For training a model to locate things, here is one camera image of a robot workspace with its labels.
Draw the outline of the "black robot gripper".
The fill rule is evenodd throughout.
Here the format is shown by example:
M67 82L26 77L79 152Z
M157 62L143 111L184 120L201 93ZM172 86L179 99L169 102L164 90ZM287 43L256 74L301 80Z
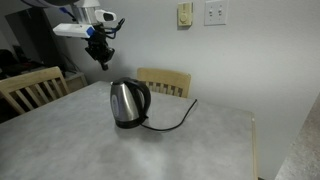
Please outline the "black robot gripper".
M106 36L99 31L95 31L92 36L87 38L88 46L86 52L101 63L102 70L109 69L108 61L113 57L115 50L106 42Z

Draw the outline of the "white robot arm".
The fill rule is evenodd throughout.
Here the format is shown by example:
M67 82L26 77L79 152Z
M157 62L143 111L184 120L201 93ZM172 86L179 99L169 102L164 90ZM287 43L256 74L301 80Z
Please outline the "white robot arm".
M99 62L106 71L108 62L112 59L115 50L106 41L114 39L124 20L116 27L106 27L105 22L116 21L115 13L100 7L99 0L21 0L23 3L37 8L58 8L68 14L73 23L60 23L53 28L57 36L77 37L87 41L86 52L92 59Z

